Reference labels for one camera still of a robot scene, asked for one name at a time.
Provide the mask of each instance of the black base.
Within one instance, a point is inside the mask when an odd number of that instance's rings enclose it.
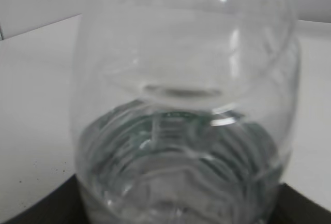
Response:
[[[4,224],[89,224],[76,177]],[[269,224],[331,224],[331,213],[285,184]]]

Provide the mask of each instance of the clear glass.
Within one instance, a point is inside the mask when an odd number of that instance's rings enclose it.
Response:
[[[88,0],[72,137],[93,224],[264,224],[291,153],[290,0]]]

